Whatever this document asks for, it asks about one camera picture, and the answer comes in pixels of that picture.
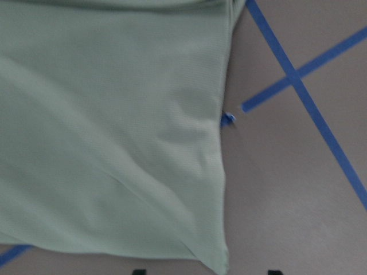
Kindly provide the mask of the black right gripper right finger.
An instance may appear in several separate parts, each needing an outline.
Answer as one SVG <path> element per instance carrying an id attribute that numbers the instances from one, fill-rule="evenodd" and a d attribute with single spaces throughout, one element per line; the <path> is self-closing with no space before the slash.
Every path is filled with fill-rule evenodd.
<path id="1" fill-rule="evenodd" d="M 282 275 L 282 272 L 280 270 L 269 270 L 267 275 Z"/>

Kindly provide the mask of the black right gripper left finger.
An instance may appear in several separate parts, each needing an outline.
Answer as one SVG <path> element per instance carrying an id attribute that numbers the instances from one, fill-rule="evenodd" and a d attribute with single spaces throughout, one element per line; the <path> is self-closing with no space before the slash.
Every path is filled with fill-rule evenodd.
<path id="1" fill-rule="evenodd" d="M 135 269 L 132 271 L 132 275 L 146 275 L 146 269 Z"/>

